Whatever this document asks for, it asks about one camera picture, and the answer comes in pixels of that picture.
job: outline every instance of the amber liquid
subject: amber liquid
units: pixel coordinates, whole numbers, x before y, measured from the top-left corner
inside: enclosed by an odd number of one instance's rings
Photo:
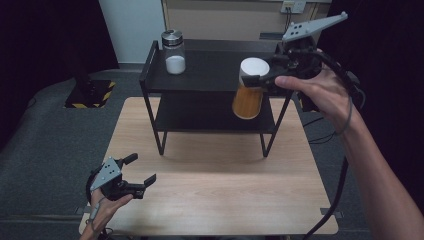
[[[258,116],[262,103],[261,88],[247,88],[239,84],[233,100],[233,112],[241,119],[252,119]]]

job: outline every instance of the wall socket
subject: wall socket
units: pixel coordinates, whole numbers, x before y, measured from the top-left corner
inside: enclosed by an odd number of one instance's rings
[[[291,13],[303,13],[306,6],[306,0],[284,1],[281,6],[281,13],[289,13],[286,8],[291,9]]]

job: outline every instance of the glass jar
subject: glass jar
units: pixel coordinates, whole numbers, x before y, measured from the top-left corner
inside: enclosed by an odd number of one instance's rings
[[[180,74],[185,70],[183,34],[178,30],[162,33],[162,49],[165,52],[166,70],[170,74]]]
[[[246,58],[240,64],[239,86],[233,100],[234,114],[245,120],[253,119],[261,111],[263,89],[245,87],[243,76],[264,76],[269,72],[269,65],[260,58]]]

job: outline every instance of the hand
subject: hand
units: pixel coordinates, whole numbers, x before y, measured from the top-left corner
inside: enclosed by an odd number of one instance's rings
[[[131,201],[131,199],[133,199],[133,195],[128,194],[116,201],[110,201],[104,197],[100,189],[94,190],[91,195],[91,209],[93,210],[99,201],[100,208],[94,218],[94,221],[87,224],[80,239],[97,239],[96,233],[100,233],[103,229],[105,229],[107,223],[112,219],[116,211],[118,211],[120,207],[126,205],[129,201]]]
[[[349,115],[349,95],[340,79],[325,65],[314,78],[301,80],[279,76],[275,84],[285,89],[302,91],[311,98],[323,116],[333,123],[336,131],[344,127]]]

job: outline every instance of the wooden table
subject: wooden table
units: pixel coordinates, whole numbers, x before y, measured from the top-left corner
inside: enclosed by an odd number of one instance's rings
[[[157,109],[159,99],[150,100]],[[274,115],[283,101],[271,99]],[[143,98],[129,98],[105,158],[131,153],[139,159],[123,167],[123,179],[142,183],[156,173],[157,181],[115,214],[108,224],[115,234],[305,234],[330,206],[293,102],[266,158],[258,134],[168,133],[160,156]],[[331,217],[317,233],[337,231]]]

